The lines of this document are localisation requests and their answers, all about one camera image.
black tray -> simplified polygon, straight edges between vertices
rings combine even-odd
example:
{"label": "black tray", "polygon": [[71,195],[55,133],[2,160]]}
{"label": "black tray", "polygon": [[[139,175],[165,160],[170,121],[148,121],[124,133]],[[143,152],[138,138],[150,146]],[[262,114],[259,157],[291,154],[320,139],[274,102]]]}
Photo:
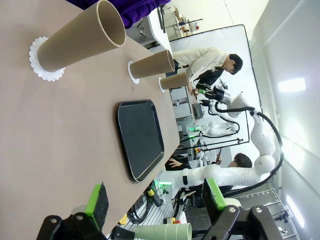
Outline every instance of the black tray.
{"label": "black tray", "polygon": [[151,100],[121,102],[117,124],[129,171],[141,183],[165,152],[154,103]]}

white lace doily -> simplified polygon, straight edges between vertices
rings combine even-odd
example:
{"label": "white lace doily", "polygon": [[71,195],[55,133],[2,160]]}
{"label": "white lace doily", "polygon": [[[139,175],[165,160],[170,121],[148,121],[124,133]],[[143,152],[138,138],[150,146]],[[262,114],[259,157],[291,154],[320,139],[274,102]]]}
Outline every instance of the white lace doily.
{"label": "white lace doily", "polygon": [[132,76],[132,73],[131,73],[131,71],[130,71],[130,65],[133,64],[133,63],[134,63],[133,61],[129,61],[129,62],[128,62],[128,72],[129,72],[129,75],[130,75],[131,80],[132,80],[135,84],[138,84],[140,78],[137,78],[137,79],[134,78],[134,76]]}
{"label": "white lace doily", "polygon": [[32,46],[30,46],[29,51],[29,61],[31,62],[31,67],[33,68],[33,71],[38,74],[40,78],[43,80],[47,80],[48,82],[54,82],[55,80],[58,80],[62,77],[62,74],[65,72],[65,67],[61,68],[57,71],[50,72],[46,71],[40,66],[38,61],[38,49],[48,38],[47,37],[39,37],[37,38],[33,43]]}
{"label": "white lace doily", "polygon": [[160,86],[161,91],[164,93],[166,90],[162,89],[162,87],[161,87],[161,79],[162,79],[162,77],[159,77],[159,86]]}

purple garment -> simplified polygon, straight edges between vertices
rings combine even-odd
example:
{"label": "purple garment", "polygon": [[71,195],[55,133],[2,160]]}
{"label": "purple garment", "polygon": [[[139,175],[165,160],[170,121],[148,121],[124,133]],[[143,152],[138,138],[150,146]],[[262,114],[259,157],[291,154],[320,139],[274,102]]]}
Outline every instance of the purple garment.
{"label": "purple garment", "polygon": [[[86,10],[98,0],[67,0],[69,3]],[[124,27],[129,29],[141,18],[148,16],[152,10],[161,4],[167,4],[171,0],[108,0],[121,15]]]}

screw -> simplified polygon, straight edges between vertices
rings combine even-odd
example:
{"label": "screw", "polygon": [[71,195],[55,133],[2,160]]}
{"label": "screw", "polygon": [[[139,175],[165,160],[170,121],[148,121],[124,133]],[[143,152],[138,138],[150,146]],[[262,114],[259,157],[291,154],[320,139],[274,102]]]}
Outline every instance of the screw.
{"label": "screw", "polygon": [[232,207],[229,207],[229,212],[230,213],[234,213],[236,211],[236,209],[232,206]]}

cup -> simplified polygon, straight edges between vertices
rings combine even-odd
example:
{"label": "cup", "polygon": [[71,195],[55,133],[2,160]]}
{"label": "cup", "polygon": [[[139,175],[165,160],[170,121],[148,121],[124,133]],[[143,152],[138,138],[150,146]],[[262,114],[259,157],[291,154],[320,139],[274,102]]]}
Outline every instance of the cup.
{"label": "cup", "polygon": [[169,224],[135,226],[135,239],[166,240],[166,229]]}
{"label": "cup", "polygon": [[188,84],[188,76],[185,71],[160,80],[162,89],[175,89],[188,86]]}
{"label": "cup", "polygon": [[177,240],[191,240],[192,227],[190,223],[177,224],[176,239]]}
{"label": "cup", "polygon": [[81,12],[38,49],[38,61],[46,71],[55,72],[83,59],[123,46],[124,23],[116,8],[100,0]]}
{"label": "cup", "polygon": [[177,240],[178,224],[168,224],[165,230],[165,240]]}
{"label": "cup", "polygon": [[135,79],[171,73],[174,70],[175,63],[169,50],[158,52],[130,65],[131,74]]}

